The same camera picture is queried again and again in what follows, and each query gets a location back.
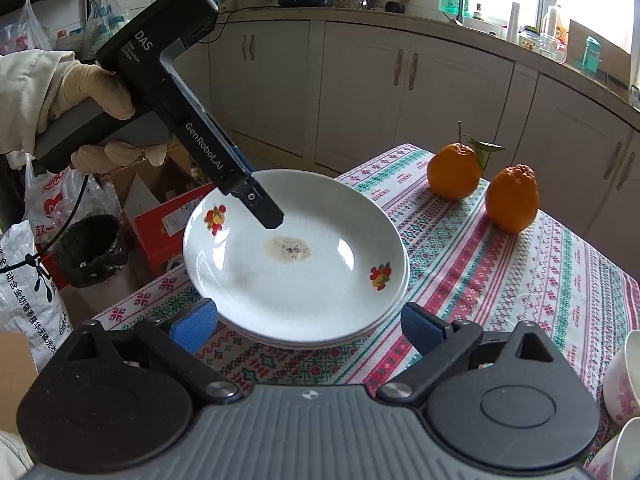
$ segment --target orange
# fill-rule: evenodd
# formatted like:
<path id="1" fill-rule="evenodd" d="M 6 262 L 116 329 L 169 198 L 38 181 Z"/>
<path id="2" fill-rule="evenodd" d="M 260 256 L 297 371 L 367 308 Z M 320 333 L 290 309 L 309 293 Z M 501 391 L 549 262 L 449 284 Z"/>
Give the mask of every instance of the orange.
<path id="1" fill-rule="evenodd" d="M 511 234 L 524 231 L 540 206 L 536 174 L 524 164 L 505 168 L 489 184 L 484 204 L 489 219 L 500 229 Z"/>
<path id="2" fill-rule="evenodd" d="M 481 175 L 476 152 L 459 142 L 442 148 L 427 166 L 429 187 L 447 200 L 461 200 L 472 194 Z"/>

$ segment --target table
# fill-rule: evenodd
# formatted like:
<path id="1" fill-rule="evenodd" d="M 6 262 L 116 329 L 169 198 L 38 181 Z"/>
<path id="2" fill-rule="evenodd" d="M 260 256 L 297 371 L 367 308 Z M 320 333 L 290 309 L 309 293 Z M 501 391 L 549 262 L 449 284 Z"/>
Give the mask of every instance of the table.
<path id="1" fill-rule="evenodd" d="M 405 301 L 487 330 L 511 331 L 521 320 L 540 324 L 600 403 L 596 451 L 619 431 L 604 409 L 602 378 L 627 332 L 638 327 L 638 284 L 542 211 L 517 236 L 494 227 L 484 211 L 486 181 L 460 202 L 434 195 L 426 177 L 432 156 L 404 144 L 338 180 L 369 196 L 398 228 L 411 260 Z M 199 299 L 180 266 L 97 319 L 106 329 L 126 330 Z M 257 344 L 220 323 L 197 357 L 243 388 L 255 381 L 363 383 L 372 392 L 420 359 L 402 336 L 399 314 L 352 344 L 305 352 Z"/>

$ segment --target faucet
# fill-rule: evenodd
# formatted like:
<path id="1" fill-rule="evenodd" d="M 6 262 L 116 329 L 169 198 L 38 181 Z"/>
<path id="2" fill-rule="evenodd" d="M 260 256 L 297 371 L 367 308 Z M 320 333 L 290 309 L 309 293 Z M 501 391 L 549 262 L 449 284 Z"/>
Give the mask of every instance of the faucet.
<path id="1" fill-rule="evenodd" d="M 449 23 L 451 25 L 462 25 L 463 13 L 465 10 L 465 0 L 460 0 L 458 3 L 458 15 L 455 19 L 449 18 Z"/>

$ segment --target white plate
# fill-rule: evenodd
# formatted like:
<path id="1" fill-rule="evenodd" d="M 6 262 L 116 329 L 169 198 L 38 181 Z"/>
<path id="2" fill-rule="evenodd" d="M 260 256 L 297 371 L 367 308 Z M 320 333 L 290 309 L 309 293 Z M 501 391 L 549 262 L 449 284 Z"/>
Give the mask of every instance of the white plate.
<path id="1" fill-rule="evenodd" d="M 405 256 L 406 256 L 406 258 L 408 260 L 409 256 L 408 256 L 408 254 L 406 254 L 406 248 L 404 248 L 404 253 L 405 253 Z M 407 269 L 407 275 L 403 279 L 404 282 L 408 283 L 409 274 L 410 274 L 410 270 Z M 264 338 L 264 337 L 261 337 L 259 335 L 255 335 L 253 333 L 247 332 L 246 330 L 243 330 L 240 327 L 234 326 L 231 323 L 229 323 L 228 320 L 225 320 L 225 323 L 229 328 L 231 328 L 235 332 L 239 333 L 239 335 L 244 336 L 244 337 L 249 338 L 249 339 L 252 339 L 255 342 L 261 343 L 263 345 L 275 346 L 277 348 L 285 348 L 285 349 L 289 349 L 289 350 L 318 350 L 318 349 L 321 349 L 321 348 L 329 348 L 329 347 L 345 345 L 345 344 L 348 344 L 348 343 L 353 343 L 354 341 L 356 341 L 356 340 L 358 340 L 358 339 L 360 339 L 360 338 L 362 338 L 362 337 L 364 337 L 366 335 L 371 334 L 378 327 L 388 323 L 389 320 L 391 320 L 393 316 L 395 316 L 396 314 L 398 314 L 400 312 L 401 307 L 402 307 L 402 302 L 399 303 L 398 305 L 396 305 L 395 307 L 393 307 L 392 309 L 390 309 L 389 312 L 382 317 L 382 319 L 375 320 L 375 322 L 373 322 L 370 326 L 367 326 L 366 328 L 364 328 L 360 332 L 350 334 L 350 335 L 348 335 L 348 336 L 346 336 L 344 338 L 341 338 L 339 340 L 323 341 L 323 342 L 317 343 L 317 344 L 310 344 L 310 343 L 307 343 L 307 344 L 294 344 L 292 342 L 283 342 L 283 341 L 277 341 L 277 340 L 273 340 L 273 339 L 268 339 L 268 338 Z"/>
<path id="2" fill-rule="evenodd" d="M 319 174 L 254 177 L 284 222 L 267 230 L 239 200 L 209 193 L 183 241 L 199 293 L 216 302 L 222 321 L 273 346 L 322 348 L 373 330 L 401 303 L 409 278 L 391 220 L 364 195 Z"/>

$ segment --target floral cup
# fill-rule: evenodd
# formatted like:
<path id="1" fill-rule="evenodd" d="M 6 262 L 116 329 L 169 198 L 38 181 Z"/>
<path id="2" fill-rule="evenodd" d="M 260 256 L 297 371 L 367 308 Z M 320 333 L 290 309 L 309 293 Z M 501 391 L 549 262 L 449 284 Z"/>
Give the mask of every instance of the floral cup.
<path id="1" fill-rule="evenodd" d="M 591 460 L 595 480 L 635 480 L 640 474 L 640 417 L 632 418 Z"/>
<path id="2" fill-rule="evenodd" d="M 619 426 L 640 416 L 640 330 L 629 332 L 611 360 L 602 393 L 609 415 Z"/>

